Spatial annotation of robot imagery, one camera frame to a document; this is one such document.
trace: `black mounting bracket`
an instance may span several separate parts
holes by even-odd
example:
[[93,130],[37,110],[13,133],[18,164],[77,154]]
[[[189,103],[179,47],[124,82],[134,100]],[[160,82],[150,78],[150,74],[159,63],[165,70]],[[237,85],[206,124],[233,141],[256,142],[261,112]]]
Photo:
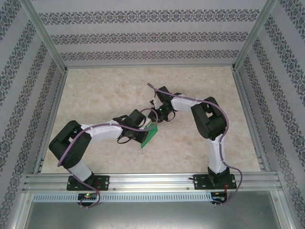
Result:
[[[109,176],[95,175],[93,183],[90,186],[97,189],[98,191],[108,191],[109,179],[110,179]],[[91,188],[88,188],[87,186],[79,183],[73,176],[69,176],[67,190],[68,191],[92,191]]]
[[217,182],[217,184],[213,184],[208,174],[197,174],[193,175],[191,178],[194,182],[195,190],[207,190],[207,189],[225,189],[225,185],[227,185],[227,189],[236,189],[236,180],[234,174],[229,174],[227,177]]

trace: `gray metal panel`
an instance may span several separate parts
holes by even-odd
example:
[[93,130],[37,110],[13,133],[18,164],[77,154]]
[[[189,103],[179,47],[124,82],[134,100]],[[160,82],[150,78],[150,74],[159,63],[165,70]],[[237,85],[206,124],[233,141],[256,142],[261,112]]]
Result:
[[32,203],[27,229],[278,229],[270,192],[240,192],[227,207],[207,202]]

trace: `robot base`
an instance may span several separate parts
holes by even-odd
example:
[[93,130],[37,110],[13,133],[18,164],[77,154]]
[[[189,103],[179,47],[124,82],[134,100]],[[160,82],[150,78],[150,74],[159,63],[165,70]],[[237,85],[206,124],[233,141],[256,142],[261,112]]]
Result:
[[219,174],[215,174],[209,168],[208,172],[208,175],[197,174],[193,176],[195,190],[225,189],[225,185],[227,185],[227,189],[236,189],[235,176],[230,174],[229,168]]
[[[90,184],[90,185],[98,191],[108,191],[109,176],[94,176],[94,180],[92,181],[92,184]],[[91,188],[88,188],[87,186],[79,183],[73,176],[69,176],[67,190],[68,191],[92,191]]]

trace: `joint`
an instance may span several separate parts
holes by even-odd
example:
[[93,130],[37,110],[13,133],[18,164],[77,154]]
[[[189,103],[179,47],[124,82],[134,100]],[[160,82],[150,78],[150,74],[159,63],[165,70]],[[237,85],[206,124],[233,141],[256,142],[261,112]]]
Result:
[[218,184],[223,183],[223,181],[228,178],[230,175],[230,169],[227,167],[223,172],[216,174],[208,167],[208,173],[209,181],[214,187],[216,187]]

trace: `cable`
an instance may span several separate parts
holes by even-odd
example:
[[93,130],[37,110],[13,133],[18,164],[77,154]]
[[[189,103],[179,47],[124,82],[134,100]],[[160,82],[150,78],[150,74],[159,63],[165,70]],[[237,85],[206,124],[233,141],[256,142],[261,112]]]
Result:
[[227,123],[227,127],[223,133],[223,135],[219,138],[219,154],[220,154],[220,159],[222,161],[222,163],[227,166],[228,168],[231,168],[231,169],[234,169],[236,171],[239,172],[240,174],[240,182],[235,190],[235,192],[231,195],[231,197],[225,202],[223,203],[223,205],[227,204],[237,193],[237,191],[239,190],[241,184],[242,184],[242,181],[243,181],[243,173],[241,172],[240,169],[238,168],[235,168],[233,166],[229,166],[225,161],[224,161],[224,157],[223,157],[223,154],[222,154],[222,139],[224,138],[224,136],[228,133],[228,130],[229,130],[229,119],[228,119],[228,116],[226,115],[226,113],[224,112],[223,109],[221,109],[218,105],[214,104],[214,103],[211,103],[209,101],[206,101],[206,100],[200,100],[200,99],[193,99],[193,98],[190,98],[190,97],[186,97],[186,96],[180,96],[180,95],[175,95],[175,94],[172,94],[172,93],[168,93],[168,92],[164,92],[164,91],[161,91],[157,88],[155,88],[154,86],[152,86],[150,83],[147,83],[147,85],[152,88],[154,91],[155,91],[155,94],[156,92],[161,92],[163,94],[166,94],[166,95],[170,95],[172,97],[178,97],[178,98],[183,98],[183,99],[188,99],[188,100],[191,100],[191,101],[196,101],[196,102],[201,102],[201,103],[205,103],[205,104],[209,104],[211,106],[214,106],[215,108],[217,108],[224,116],[225,118],[225,122]]
[[[147,129],[144,129],[144,130],[135,129],[135,128],[132,128],[132,127],[129,127],[129,126],[120,125],[120,124],[115,124],[115,123],[101,123],[101,124],[93,125],[93,126],[91,126],[91,127],[87,127],[87,128],[85,128],[85,129],[83,129],[82,131],[80,131],[80,132],[76,135],[76,137],[75,137],[75,138],[72,140],[72,142],[69,144],[69,146],[67,147],[66,151],[65,151],[65,152],[63,153],[63,155],[61,156],[61,158],[60,158],[60,160],[59,160],[59,162],[58,162],[58,164],[57,164],[57,167],[60,167],[60,166],[61,166],[63,160],[64,160],[65,157],[67,156],[67,154],[68,154],[69,150],[71,149],[71,147],[73,146],[73,144],[74,144],[74,143],[76,142],[76,140],[77,140],[83,133],[85,133],[87,130],[94,129],[94,128],[97,128],[97,127],[99,127],[99,126],[118,126],[118,127],[123,127],[123,128],[126,128],[126,129],[130,129],[130,130],[134,130],[134,131],[139,131],[139,132],[146,132],[146,131],[149,131],[149,130],[154,129],[155,126],[157,125],[157,122],[158,122],[158,114],[157,114],[157,112],[156,112],[155,110],[153,110],[153,109],[151,109],[151,108],[145,108],[145,109],[141,110],[141,112],[146,111],[146,110],[152,110],[152,111],[154,112],[154,114],[156,115],[156,122],[155,122],[155,124],[154,124],[152,127],[147,128]],[[92,207],[96,206],[96,205],[100,202],[100,200],[101,200],[100,192],[99,192],[97,189],[95,189],[94,187],[92,187],[92,186],[86,184],[85,182],[81,181],[80,179],[78,179],[78,177],[76,177],[70,170],[68,170],[68,172],[69,172],[69,173],[70,173],[79,183],[81,183],[82,185],[85,185],[86,187],[92,189],[92,190],[95,191],[96,194],[98,195],[98,200],[97,200],[96,202],[94,202],[93,204],[91,204],[90,206],[83,206],[83,205],[81,205],[81,203],[82,203],[82,201],[83,201],[83,199],[82,199],[82,200],[80,201],[80,207],[81,207],[81,208],[92,208]]]
[[132,138],[128,138],[127,141],[119,142],[120,139],[121,139],[121,138],[118,138],[118,140],[116,141],[116,142],[119,143],[119,144],[125,144],[125,143],[129,142],[130,140],[132,140]]

